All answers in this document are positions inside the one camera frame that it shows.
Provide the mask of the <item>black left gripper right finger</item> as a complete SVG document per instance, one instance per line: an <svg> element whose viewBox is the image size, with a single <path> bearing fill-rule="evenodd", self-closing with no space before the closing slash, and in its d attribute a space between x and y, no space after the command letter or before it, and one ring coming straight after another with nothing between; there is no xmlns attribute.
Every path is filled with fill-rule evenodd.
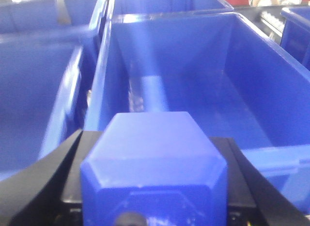
<svg viewBox="0 0 310 226"><path fill-rule="evenodd" d="M210 137L228 164L228 226L308 226L290 203L245 157L233 138Z"/></svg>

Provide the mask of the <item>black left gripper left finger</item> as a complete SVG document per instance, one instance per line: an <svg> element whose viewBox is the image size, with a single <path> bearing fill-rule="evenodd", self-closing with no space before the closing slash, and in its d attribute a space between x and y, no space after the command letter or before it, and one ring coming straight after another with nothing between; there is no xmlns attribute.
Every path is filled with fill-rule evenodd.
<svg viewBox="0 0 310 226"><path fill-rule="evenodd" d="M100 131L77 130L50 154L0 183L2 226L81 226L80 164Z"/></svg>

